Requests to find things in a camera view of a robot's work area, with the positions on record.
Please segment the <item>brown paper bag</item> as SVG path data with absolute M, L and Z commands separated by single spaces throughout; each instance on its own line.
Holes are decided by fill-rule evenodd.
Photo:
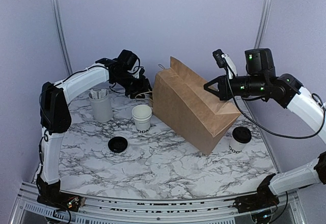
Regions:
M 152 91 L 153 114 L 209 155 L 240 116 L 231 102 L 204 90 L 206 80 L 178 59 L 157 72 Z

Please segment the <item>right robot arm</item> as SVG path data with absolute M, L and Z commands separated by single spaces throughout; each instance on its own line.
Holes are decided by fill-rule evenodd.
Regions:
M 205 91 L 221 101 L 269 100 L 296 115 L 311 130 L 309 134 L 277 133 L 249 119 L 266 133 L 292 140 L 318 137 L 325 141 L 325 101 L 317 93 L 310 92 L 303 83 L 290 73 L 276 74 L 272 51 L 269 48 L 249 49 L 244 52 L 246 75 L 238 75 L 235 64 L 221 49 L 212 56 L 224 75 L 204 84 Z M 258 185 L 254 194 L 236 198 L 233 206 L 239 213 L 278 206 L 279 197 L 293 190 L 311 185 L 325 184 L 325 152 L 312 161 L 284 173 L 271 174 Z

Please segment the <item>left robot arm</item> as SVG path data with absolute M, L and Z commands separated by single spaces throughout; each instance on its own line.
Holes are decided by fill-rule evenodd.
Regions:
M 68 105 L 83 92 L 104 82 L 119 84 L 125 96 L 133 99 L 151 90 L 144 75 L 140 58 L 129 50 L 122 50 L 117 58 L 102 58 L 90 67 L 77 71 L 65 79 L 42 86 L 39 95 L 42 136 L 38 146 L 40 172 L 36 186 L 37 201 L 53 207 L 69 210 L 81 206 L 78 195 L 61 192 L 59 178 L 59 157 L 65 132 L 71 125 Z

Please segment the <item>black plastic cup lid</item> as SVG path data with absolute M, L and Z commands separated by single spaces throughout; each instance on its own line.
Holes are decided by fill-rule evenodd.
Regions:
M 237 142 L 241 144 L 247 144 L 252 139 L 250 129 L 242 126 L 234 128 L 232 131 L 232 136 Z

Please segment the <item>white paper cup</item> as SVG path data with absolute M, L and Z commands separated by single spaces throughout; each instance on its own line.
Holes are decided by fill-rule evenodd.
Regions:
M 247 143 L 241 143 L 233 138 L 232 140 L 230 140 L 230 143 L 229 143 L 229 151 L 232 154 L 239 154 L 242 152 L 242 150 L 244 149 L 244 147 L 246 145 L 247 145 Z

